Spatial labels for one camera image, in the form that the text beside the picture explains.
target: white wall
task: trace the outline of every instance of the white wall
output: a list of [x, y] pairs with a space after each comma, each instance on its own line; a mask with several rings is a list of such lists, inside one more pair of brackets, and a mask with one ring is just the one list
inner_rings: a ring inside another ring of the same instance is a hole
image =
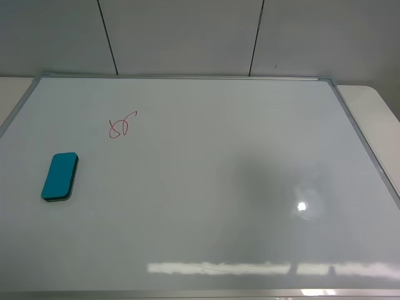
[[[400, 117], [400, 0], [262, 3], [100, 0], [120, 74], [331, 76]], [[0, 0], [0, 41], [0, 76], [116, 73], [96, 0]]]

